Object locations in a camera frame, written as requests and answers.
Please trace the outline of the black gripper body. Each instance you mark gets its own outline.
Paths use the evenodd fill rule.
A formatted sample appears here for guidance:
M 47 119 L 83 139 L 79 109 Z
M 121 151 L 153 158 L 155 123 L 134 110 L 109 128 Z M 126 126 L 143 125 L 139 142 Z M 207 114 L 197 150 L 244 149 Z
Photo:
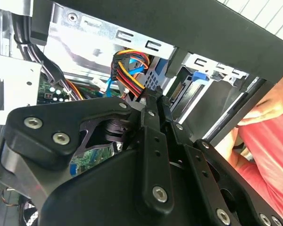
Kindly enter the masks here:
M 209 226 L 199 191 L 167 150 L 120 153 L 65 182 L 46 200 L 41 226 Z

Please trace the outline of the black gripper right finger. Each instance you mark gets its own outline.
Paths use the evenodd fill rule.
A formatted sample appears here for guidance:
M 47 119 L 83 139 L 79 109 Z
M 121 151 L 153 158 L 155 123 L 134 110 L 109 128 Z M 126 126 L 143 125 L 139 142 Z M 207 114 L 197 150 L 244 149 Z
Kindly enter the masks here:
M 174 209 L 164 226 L 283 226 L 283 218 L 206 141 L 192 142 L 160 98 Z

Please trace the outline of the person's right hand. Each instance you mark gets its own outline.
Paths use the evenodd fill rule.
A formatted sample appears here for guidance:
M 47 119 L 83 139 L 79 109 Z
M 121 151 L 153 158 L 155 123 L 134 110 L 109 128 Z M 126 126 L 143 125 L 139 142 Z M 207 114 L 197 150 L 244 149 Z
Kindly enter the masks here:
M 238 126 L 267 121 L 283 114 L 283 77 L 243 117 Z

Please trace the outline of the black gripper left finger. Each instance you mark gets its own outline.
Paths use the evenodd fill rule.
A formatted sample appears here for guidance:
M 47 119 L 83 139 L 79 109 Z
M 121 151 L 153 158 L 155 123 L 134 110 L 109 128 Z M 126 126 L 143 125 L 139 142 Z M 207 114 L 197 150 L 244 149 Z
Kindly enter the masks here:
M 62 184 L 128 150 L 167 150 L 161 89 L 140 100 L 118 97 L 22 107 L 8 115 L 0 182 L 28 197 L 39 214 Z

